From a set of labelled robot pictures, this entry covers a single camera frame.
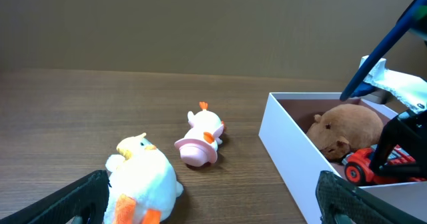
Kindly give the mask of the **red toy fire truck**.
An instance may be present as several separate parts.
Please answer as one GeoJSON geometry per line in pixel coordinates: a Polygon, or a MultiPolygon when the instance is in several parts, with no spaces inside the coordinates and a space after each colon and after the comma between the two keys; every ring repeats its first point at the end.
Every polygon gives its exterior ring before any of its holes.
{"type": "MultiPolygon", "coordinates": [[[[369,148],[357,150],[355,153],[348,154],[343,160],[344,175],[346,179],[357,185],[385,185],[393,183],[404,183],[404,182],[423,182],[426,178],[423,177],[383,177],[375,174],[373,170],[369,168],[369,164],[374,156],[374,152],[377,145],[372,145],[369,148]]],[[[411,157],[405,150],[399,145],[395,146],[391,154],[387,158],[387,165],[401,165],[415,163],[415,159],[411,157]]]]}

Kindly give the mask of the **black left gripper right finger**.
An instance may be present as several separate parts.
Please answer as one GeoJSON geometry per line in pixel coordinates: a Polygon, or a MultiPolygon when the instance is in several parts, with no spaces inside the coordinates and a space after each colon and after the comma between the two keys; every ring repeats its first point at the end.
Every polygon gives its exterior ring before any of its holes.
{"type": "Polygon", "coordinates": [[[330,171],[321,171],[316,199],[322,224],[424,224],[330,171]]]}

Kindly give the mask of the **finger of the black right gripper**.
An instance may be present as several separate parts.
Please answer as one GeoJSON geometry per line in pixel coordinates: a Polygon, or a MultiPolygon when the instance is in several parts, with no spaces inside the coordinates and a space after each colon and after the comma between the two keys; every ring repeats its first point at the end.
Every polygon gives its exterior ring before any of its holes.
{"type": "Polygon", "coordinates": [[[387,122],[369,168],[379,176],[425,178],[426,113],[403,112],[387,122]],[[415,162],[388,165],[388,156],[397,145],[414,158],[415,162]]]}

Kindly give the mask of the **white box pink interior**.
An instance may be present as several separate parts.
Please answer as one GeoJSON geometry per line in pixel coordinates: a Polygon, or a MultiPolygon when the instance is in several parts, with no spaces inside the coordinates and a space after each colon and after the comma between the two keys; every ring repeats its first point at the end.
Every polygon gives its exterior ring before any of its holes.
{"type": "MultiPolygon", "coordinates": [[[[341,93],[270,93],[259,136],[307,223],[321,223],[316,199],[320,172],[338,171],[307,138],[315,114],[342,104],[341,93]]],[[[363,99],[349,99],[377,112],[384,124],[397,116],[385,105],[363,99]]],[[[426,182],[362,187],[381,200],[426,222],[426,182]]]]}

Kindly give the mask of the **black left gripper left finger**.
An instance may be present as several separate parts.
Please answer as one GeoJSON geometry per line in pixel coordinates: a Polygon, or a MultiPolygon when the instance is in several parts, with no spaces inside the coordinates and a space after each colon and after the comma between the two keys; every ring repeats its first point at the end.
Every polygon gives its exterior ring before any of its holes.
{"type": "Polygon", "coordinates": [[[107,171],[96,170],[2,218],[1,224],[102,223],[108,199],[107,171]]]}

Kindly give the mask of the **brown plush capybara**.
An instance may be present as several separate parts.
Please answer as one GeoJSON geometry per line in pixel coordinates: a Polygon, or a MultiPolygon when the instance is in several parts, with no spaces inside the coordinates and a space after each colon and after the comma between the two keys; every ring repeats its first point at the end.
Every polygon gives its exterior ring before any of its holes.
{"type": "Polygon", "coordinates": [[[383,127],[381,118],[373,110],[342,104],[322,115],[314,115],[306,135],[327,160],[335,161],[377,144],[383,127]]]}

